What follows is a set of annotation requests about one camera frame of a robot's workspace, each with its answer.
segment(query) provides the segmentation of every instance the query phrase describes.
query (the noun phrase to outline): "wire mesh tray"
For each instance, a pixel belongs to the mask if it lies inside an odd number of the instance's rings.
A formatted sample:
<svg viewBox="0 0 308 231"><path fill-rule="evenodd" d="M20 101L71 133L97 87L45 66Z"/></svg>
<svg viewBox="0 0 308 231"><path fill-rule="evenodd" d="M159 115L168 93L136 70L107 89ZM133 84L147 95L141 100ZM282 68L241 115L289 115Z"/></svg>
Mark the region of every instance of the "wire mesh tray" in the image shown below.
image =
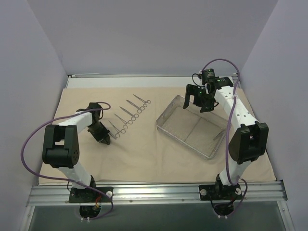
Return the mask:
<svg viewBox="0 0 308 231"><path fill-rule="evenodd" d="M226 137L227 120L213 112L200 113L193 103L183 109L184 100L179 95L173 99L157 119L157 129L212 159Z"/></svg>

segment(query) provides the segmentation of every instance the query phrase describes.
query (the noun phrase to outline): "tan fabric mat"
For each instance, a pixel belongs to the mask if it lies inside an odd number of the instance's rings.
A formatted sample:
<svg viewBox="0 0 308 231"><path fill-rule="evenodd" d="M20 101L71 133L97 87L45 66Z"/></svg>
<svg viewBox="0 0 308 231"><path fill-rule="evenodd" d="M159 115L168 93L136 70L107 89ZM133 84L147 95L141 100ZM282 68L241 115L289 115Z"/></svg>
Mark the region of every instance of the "tan fabric mat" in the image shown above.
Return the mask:
<svg viewBox="0 0 308 231"><path fill-rule="evenodd" d="M238 89L238 95L252 113L244 92ZM185 88L100 88L100 89L64 89L55 117L74 114L79 108L86 108L89 102L105 101L112 109L104 111L102 123L113 133L110 120L116 127L123 123L114 116L130 118L119 106L130 112L136 109L126 102L142 105L133 94L152 103L140 114L139 118L128 126L126 134L117 140L111 138L109 146L98 143L84 129L79 134L80 158L83 167L99 180L138 181L138 182L214 182L215 177L225 167L225 142L216 157L206 161L194 151L174 141L156 129L156 120L176 95L185 95ZM227 118L218 106L215 113ZM64 175L49 165L43 164L41 174L63 177ZM276 180L267 153L253 162L243 174L247 181ZM39 179L40 184L55 183L53 180Z"/></svg>

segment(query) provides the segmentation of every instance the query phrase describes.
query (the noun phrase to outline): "lavender wall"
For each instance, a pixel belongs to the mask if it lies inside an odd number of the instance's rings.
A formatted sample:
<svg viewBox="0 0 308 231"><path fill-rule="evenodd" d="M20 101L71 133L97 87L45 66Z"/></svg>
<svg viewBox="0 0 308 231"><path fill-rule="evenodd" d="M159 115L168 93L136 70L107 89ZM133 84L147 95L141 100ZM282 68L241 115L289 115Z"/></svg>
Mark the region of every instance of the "lavender wall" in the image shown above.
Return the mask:
<svg viewBox="0 0 308 231"><path fill-rule="evenodd" d="M307 9L306 0L279 0L242 71L244 91L270 128L268 152L298 231L308 229Z"/></svg>
<svg viewBox="0 0 308 231"><path fill-rule="evenodd" d="M191 75L214 58L242 68L277 0L28 2L68 74Z"/></svg>
<svg viewBox="0 0 308 231"><path fill-rule="evenodd" d="M0 229L18 230L33 183L20 149L27 135L53 117L66 73L26 0L0 3ZM41 166L42 132L26 150Z"/></svg>

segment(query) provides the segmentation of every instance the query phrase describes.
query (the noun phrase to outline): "glass panel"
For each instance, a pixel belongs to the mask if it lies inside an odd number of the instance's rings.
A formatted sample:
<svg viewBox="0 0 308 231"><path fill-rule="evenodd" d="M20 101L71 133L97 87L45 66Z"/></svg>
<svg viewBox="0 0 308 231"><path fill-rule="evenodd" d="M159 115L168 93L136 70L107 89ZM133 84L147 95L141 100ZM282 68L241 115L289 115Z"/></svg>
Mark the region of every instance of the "glass panel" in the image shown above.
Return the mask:
<svg viewBox="0 0 308 231"><path fill-rule="evenodd" d="M77 217L78 208L36 207L30 230L285 230L276 202L244 202L228 219L218 219L209 204L115 205L111 214L87 223Z"/></svg>

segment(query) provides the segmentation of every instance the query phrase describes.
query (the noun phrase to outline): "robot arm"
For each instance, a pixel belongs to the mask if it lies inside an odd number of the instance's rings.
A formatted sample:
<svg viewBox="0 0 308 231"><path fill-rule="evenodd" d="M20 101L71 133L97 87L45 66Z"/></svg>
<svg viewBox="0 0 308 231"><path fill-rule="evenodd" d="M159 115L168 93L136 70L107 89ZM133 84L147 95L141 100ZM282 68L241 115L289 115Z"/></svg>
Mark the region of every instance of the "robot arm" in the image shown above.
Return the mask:
<svg viewBox="0 0 308 231"><path fill-rule="evenodd" d="M90 103L87 109L101 108L98 103ZM87 186L95 186L93 177L78 162L79 143L78 133L88 128L88 132L100 143L110 144L109 130L99 121L103 111L93 111L70 118L58 125L48 125L45 128L43 144L43 162L59 169L67 178L79 181ZM84 187L72 183L74 188Z"/></svg>
<svg viewBox="0 0 308 231"><path fill-rule="evenodd" d="M233 83L228 77L215 77L213 69L205 70L200 75L201 86L188 84L183 108L189 105L190 96L194 96L193 104L200 106L200 112L214 110L214 104L219 103L229 115L233 106ZM237 98L232 114L231 124L235 134L229 143L229 172L232 182L237 182L252 161L265 152L269 128L265 123L259 123ZM225 168L218 176L222 186L231 186Z"/></svg>

